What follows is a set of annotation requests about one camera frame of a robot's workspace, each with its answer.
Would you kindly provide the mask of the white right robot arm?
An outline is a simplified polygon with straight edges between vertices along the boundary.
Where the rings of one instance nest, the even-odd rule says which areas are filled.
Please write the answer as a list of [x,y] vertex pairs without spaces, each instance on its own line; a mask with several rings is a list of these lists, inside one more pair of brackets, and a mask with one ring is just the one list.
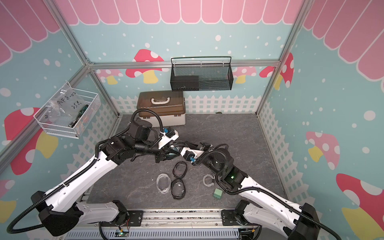
[[316,240],[320,230],[340,239],[335,231],[320,222],[312,205],[286,200],[237,168],[227,144],[213,147],[183,143],[175,148],[192,165],[209,168],[215,174],[216,184],[225,193],[243,197],[234,211],[240,225],[260,225],[288,240]]

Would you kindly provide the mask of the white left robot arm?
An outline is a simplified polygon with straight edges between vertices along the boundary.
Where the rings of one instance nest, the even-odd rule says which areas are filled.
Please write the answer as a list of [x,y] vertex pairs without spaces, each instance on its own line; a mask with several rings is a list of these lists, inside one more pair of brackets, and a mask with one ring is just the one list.
[[136,155],[153,155],[157,163],[166,160],[167,144],[179,134],[173,128],[164,128],[158,114],[149,109],[139,109],[128,126],[120,133],[95,145],[95,155],[70,177],[47,192],[37,191],[33,204],[18,215],[7,227],[7,233],[20,234],[46,228],[54,237],[63,235],[79,223],[109,222],[121,225],[128,220],[128,211],[120,201],[98,207],[86,207],[79,197],[125,160]]

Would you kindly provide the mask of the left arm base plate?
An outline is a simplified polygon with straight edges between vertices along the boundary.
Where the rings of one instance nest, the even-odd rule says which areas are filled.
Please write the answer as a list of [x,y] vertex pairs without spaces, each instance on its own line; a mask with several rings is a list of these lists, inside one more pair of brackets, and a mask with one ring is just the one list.
[[143,221],[144,211],[128,210],[117,215],[111,222],[102,222],[102,227],[140,227]]

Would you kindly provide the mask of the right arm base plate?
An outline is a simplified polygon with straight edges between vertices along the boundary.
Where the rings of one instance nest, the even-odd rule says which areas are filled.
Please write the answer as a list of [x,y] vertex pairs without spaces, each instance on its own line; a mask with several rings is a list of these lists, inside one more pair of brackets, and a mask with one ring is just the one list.
[[221,210],[221,219],[223,226],[260,226],[246,220],[244,212],[240,210]]

